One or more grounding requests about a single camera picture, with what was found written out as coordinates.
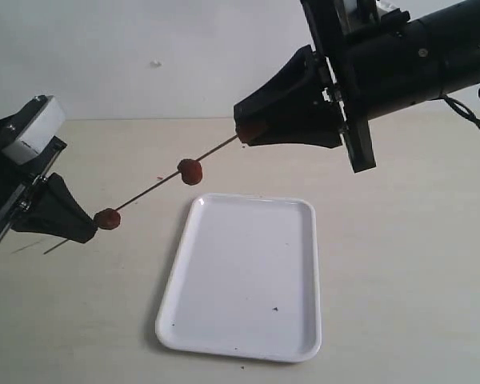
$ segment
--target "beige table surface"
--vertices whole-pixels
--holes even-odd
[[[0,383],[480,383],[480,134],[451,112],[372,124],[379,167],[344,148],[235,143],[122,213],[87,245],[0,246]],[[53,171],[93,213],[232,135],[229,119],[68,122]],[[189,202],[303,198],[317,211],[322,349],[281,365],[166,350],[154,318]]]

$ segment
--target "wooden skewer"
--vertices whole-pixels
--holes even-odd
[[[207,158],[208,156],[214,154],[215,152],[217,152],[218,150],[220,150],[221,148],[224,148],[225,146],[227,146],[230,142],[233,142],[234,140],[236,140],[238,138],[238,135],[236,134],[235,136],[233,136],[232,138],[228,138],[226,141],[220,143],[218,146],[216,146],[215,148],[212,148],[211,150],[209,150],[208,152],[206,152],[203,156],[199,157],[199,158],[196,158],[196,162],[200,162],[201,160],[204,160],[205,158]],[[139,200],[142,196],[145,196],[146,194],[148,194],[149,192],[151,192],[152,190],[160,187],[162,184],[165,184],[166,182],[168,182],[169,180],[171,180],[172,178],[175,178],[176,176],[178,176],[180,174],[180,171],[177,171],[177,172],[174,172],[173,174],[167,176],[166,178],[164,178],[163,180],[161,180],[160,182],[157,182],[155,185],[149,187],[147,190],[144,190],[143,192],[141,192],[140,194],[138,194],[137,196],[131,198],[130,200],[128,200],[127,202],[125,202],[124,204],[121,204],[119,207],[117,207],[115,210],[119,211],[119,210],[122,210],[123,208],[127,207],[128,205],[130,205],[131,203],[133,202],[136,202],[137,200]],[[55,246],[52,246],[51,248],[49,248],[47,251],[45,251],[43,254],[48,254],[54,250],[56,250],[57,248],[59,248],[60,246],[63,246],[64,244],[66,244],[67,242],[69,241],[69,239],[67,238],[66,240],[63,240],[61,241],[59,244],[55,245]]]

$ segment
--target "white wall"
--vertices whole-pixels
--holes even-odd
[[[0,118],[41,93],[70,118],[230,116],[309,42],[299,0],[0,0]]]

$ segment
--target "plastic tray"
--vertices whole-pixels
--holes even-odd
[[[197,198],[156,334],[175,350],[302,362],[322,340],[314,208],[302,200]]]

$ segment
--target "small red piece of food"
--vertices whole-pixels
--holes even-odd
[[[115,230],[121,224],[121,215],[112,208],[96,213],[94,222],[102,230]]]
[[[248,122],[237,125],[237,134],[241,142],[249,144],[268,129],[268,125],[263,121]]]
[[[201,163],[185,158],[178,164],[178,170],[182,173],[182,180],[189,186],[195,186],[202,180]]]

